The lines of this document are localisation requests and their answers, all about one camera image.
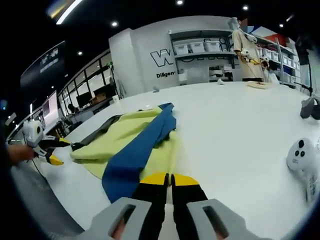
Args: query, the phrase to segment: blue cloth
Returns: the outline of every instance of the blue cloth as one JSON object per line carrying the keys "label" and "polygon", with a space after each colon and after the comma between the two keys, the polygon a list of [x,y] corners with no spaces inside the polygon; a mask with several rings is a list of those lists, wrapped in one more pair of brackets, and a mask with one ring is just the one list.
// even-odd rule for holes
{"label": "blue cloth", "polygon": [[174,105],[167,103],[159,107],[162,112],[109,160],[102,176],[102,187],[111,203],[119,198],[132,196],[153,147],[176,128],[177,121],[172,116]]}

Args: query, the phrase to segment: desk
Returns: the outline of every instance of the desk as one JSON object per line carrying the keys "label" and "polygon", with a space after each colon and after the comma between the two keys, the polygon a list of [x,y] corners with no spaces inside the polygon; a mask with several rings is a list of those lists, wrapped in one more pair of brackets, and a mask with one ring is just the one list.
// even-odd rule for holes
{"label": "desk", "polygon": [[[278,240],[309,210],[305,189],[285,161],[297,139],[318,141],[320,122],[299,115],[301,100],[307,98],[278,84],[266,90],[245,82],[172,87],[121,99],[66,139],[79,142],[114,115],[171,102],[181,140],[175,172],[198,180],[209,199],[218,199],[241,215],[256,235]],[[72,162],[70,152],[69,147],[57,148],[54,154],[65,164],[42,163],[41,167],[65,210],[87,230],[110,202],[101,180]],[[174,228],[174,224],[164,225]]]}

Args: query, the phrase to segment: person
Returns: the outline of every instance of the person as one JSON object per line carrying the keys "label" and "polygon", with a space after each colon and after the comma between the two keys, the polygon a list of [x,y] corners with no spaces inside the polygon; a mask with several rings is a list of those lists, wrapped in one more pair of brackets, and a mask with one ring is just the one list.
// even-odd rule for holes
{"label": "person", "polygon": [[7,146],[8,156],[10,163],[15,165],[19,162],[31,160],[35,156],[34,150],[24,144],[24,145],[9,145]]}
{"label": "person", "polygon": [[246,58],[242,56],[241,52],[243,49],[249,51],[249,56],[257,61],[259,60],[258,51],[256,44],[250,41],[248,37],[248,19],[238,20],[240,28],[237,28],[232,33],[233,49],[238,56],[240,67],[242,70],[242,81],[256,81],[263,82],[264,76],[259,64],[255,65],[251,62],[247,62]]}
{"label": "person", "polygon": [[79,108],[74,107],[74,106],[72,105],[72,103],[70,103],[70,104],[68,105],[68,109],[70,109],[70,111],[71,111],[72,114],[75,114],[75,113],[79,112]]}

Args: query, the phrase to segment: wall lettering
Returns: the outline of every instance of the wall lettering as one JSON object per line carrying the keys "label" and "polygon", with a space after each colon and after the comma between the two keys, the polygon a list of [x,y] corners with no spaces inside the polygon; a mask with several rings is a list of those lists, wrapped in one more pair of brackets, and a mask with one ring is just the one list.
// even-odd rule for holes
{"label": "wall lettering", "polygon": [[164,67],[167,64],[174,64],[174,60],[171,56],[171,50],[161,49],[160,52],[153,51],[150,53],[150,55],[154,60],[155,64],[158,66],[158,68]]}
{"label": "wall lettering", "polygon": [[167,78],[168,76],[174,75],[176,74],[176,71],[171,71],[171,72],[161,72],[161,73],[157,73],[156,77],[157,78]]}

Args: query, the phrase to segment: yellow cloth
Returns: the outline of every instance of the yellow cloth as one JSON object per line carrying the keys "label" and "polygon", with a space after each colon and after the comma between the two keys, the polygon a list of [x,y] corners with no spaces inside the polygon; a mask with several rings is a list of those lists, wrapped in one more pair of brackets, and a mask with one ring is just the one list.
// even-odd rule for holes
{"label": "yellow cloth", "polygon": [[247,86],[254,89],[268,89],[270,87],[270,84],[265,82],[248,81]]}
{"label": "yellow cloth", "polygon": [[[124,114],[110,126],[107,133],[70,155],[77,163],[83,164],[89,172],[102,179],[109,159],[130,143],[161,111],[160,107],[155,107]],[[175,168],[177,148],[177,133],[171,131],[169,140],[164,140],[153,148],[140,179],[158,172],[171,174]]]}

